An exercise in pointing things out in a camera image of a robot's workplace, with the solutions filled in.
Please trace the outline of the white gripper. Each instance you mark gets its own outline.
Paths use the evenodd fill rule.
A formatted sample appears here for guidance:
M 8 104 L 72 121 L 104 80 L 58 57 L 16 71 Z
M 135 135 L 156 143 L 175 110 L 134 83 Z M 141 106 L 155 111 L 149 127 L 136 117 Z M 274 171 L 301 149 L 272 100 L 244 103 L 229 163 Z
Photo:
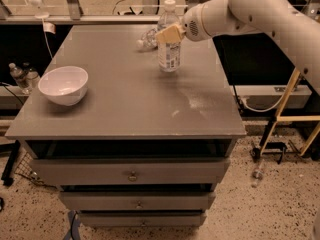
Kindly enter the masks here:
M 172 24 L 156 34 L 158 43 L 179 43 L 184 35 L 191 41 L 210 39 L 211 14 L 207 3 L 199 4 L 189 9 L 182 18 L 182 25 Z

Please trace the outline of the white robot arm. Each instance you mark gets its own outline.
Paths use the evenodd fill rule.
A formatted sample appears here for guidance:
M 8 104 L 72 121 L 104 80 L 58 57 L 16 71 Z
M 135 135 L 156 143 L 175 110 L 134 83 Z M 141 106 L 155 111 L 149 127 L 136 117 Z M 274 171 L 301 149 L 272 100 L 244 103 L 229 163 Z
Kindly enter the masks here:
M 288 0 L 210 0 L 189 9 L 179 23 L 156 34 L 160 43 L 207 40 L 262 32 L 320 93 L 320 23 Z

